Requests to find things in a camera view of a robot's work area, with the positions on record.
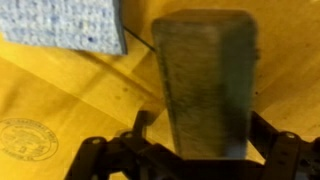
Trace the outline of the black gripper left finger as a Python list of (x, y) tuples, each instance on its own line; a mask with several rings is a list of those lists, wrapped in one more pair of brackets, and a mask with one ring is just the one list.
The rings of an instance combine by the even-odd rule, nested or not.
[(150, 121), (151, 113), (140, 110), (133, 128), (120, 136), (110, 141), (101, 136), (85, 139), (64, 180), (110, 180), (118, 172), (128, 180), (179, 180), (170, 163), (179, 158), (143, 135)]

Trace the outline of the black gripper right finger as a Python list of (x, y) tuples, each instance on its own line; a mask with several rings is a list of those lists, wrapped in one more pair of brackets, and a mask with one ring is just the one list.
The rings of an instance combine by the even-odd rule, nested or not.
[(307, 142), (252, 112), (249, 141), (265, 159), (259, 180), (320, 180), (320, 137)]

